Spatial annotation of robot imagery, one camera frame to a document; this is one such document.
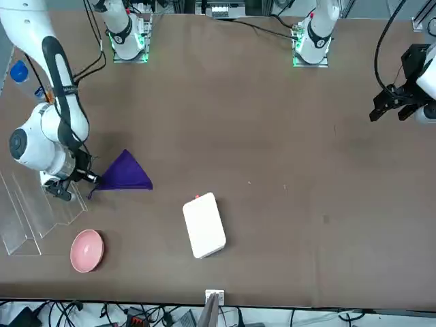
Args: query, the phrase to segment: white box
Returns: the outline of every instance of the white box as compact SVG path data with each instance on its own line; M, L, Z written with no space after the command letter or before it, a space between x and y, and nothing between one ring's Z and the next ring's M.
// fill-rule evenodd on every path
M213 193L204 194L186 203L183 214L194 257L201 259L224 247L223 224Z

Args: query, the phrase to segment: purple triangle cloth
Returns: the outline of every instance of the purple triangle cloth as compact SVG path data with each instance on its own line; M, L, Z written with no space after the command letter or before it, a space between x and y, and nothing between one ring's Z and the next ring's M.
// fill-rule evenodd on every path
M95 190L109 189L153 189L153 183L126 149L115 159L106 172L102 175L102 181L89 193L91 199Z

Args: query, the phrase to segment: transparent plastic shelf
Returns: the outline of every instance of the transparent plastic shelf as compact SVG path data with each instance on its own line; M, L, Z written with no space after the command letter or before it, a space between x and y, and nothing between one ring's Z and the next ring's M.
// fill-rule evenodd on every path
M22 167L0 171L0 237L9 255L41 255L39 242L56 225L69 225L87 207L77 186L75 200L47 194L39 172Z

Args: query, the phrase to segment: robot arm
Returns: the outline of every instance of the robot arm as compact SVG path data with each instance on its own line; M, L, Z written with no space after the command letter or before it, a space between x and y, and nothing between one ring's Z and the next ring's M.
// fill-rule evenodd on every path
M144 20L135 14L127 14L123 0L90 0L96 12L100 12L108 28L115 52L123 60L135 58L144 43L138 36L144 33Z
M369 114L377 121L391 109L401 108L400 121L411 115L421 123L436 123L436 43L412 44L401 56L406 82L400 87L387 85L374 98L374 110Z
M0 20L12 43L46 72L55 103L38 104L10 137L10 152L20 164L40 171L46 191L71 200L71 181L97 182L88 171L90 156L79 148L89 123L74 86L65 52L52 30L43 0L0 0Z
M302 22L305 33L296 49L304 61L315 65L324 59L340 13L338 0L317 0L316 8Z
M88 138L89 124L44 0L0 0L0 20L11 42L38 62L50 81L56 106L42 117L44 135L71 151L77 150Z

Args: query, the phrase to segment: brown table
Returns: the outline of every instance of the brown table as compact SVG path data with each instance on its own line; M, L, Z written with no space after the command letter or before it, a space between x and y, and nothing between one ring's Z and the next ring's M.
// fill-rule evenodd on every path
M75 71L98 53L85 17L53 13ZM285 31L272 18L251 22ZM395 112L368 118L385 23L340 20L330 67L294 69L280 37L201 16L156 18L147 65L109 62L80 85L95 170L127 148L155 190L96 193L88 213L46 237L45 255L2 253L0 296L199 304L218 288L229 305L435 309L436 129ZM385 83L419 40L409 22L393 24ZM3 165L31 108L7 80ZM182 206L209 191L228 243L197 260ZM68 253L85 228L102 231L107 253L81 275Z

